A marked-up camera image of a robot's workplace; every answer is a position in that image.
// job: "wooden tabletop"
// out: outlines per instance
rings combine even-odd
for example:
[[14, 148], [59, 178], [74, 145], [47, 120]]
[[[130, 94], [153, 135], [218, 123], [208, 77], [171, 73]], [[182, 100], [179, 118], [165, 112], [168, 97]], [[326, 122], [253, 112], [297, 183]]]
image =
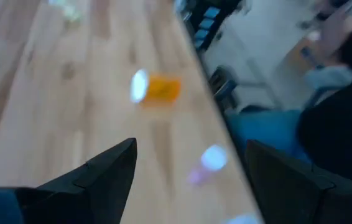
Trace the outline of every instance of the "wooden tabletop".
[[[65, 23], [61, 10], [43, 1], [31, 17], [0, 115], [0, 186], [36, 187], [135, 137], [136, 172], [122, 223], [259, 217], [172, 2], [72, 2], [81, 12], [77, 25]], [[173, 106], [130, 102], [131, 77], [140, 68], [182, 79]], [[209, 183], [189, 184], [189, 172], [213, 144], [227, 149], [230, 162]]]

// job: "wooden table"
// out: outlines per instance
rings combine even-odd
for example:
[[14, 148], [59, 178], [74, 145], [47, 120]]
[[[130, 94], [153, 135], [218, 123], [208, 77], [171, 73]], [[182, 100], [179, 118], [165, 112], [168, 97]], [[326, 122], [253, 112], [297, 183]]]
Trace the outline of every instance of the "wooden table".
[[[136, 173], [122, 223], [259, 217], [172, 2], [73, 2], [79, 26], [66, 26], [61, 10], [46, 2], [37, 8], [0, 116], [0, 186], [36, 187], [135, 137]], [[130, 80], [140, 68], [181, 77], [176, 104], [132, 104]], [[230, 162], [194, 187], [188, 173], [212, 144], [226, 148]]]

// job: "wood grain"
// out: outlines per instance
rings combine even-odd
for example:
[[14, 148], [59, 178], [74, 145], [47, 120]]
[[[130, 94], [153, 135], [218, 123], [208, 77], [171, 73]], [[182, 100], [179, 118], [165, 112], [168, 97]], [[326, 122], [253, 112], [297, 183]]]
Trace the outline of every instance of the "wood grain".
[[[36, 187], [135, 137], [136, 173], [122, 223], [259, 217], [172, 2], [73, 3], [82, 19], [72, 29], [61, 10], [43, 1], [35, 13], [0, 118], [0, 186]], [[17, 49], [9, 54], [18, 57]], [[132, 104], [130, 80], [140, 68], [180, 77], [177, 102], [166, 108]], [[195, 187], [188, 174], [212, 144], [227, 149], [231, 160], [211, 182]]]

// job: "blue jeans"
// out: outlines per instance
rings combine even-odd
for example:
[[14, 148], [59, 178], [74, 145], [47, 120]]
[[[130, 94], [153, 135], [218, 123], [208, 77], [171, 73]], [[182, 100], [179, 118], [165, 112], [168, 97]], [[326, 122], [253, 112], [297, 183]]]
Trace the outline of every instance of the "blue jeans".
[[300, 111], [262, 111], [228, 116], [233, 135], [246, 149], [247, 140], [258, 140], [289, 156], [311, 163], [296, 139]]

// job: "desk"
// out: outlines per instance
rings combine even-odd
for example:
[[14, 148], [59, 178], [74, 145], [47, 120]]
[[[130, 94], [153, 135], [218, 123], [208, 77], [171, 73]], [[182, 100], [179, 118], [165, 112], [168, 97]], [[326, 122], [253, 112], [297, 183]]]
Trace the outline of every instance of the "desk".
[[[259, 217], [182, 21], [165, 0], [74, 0], [79, 26], [41, 2], [0, 120], [0, 186], [36, 187], [122, 140], [137, 138], [122, 223], [221, 223]], [[140, 69], [182, 78], [169, 108], [129, 100]], [[230, 162], [194, 187], [188, 173], [212, 144]]]

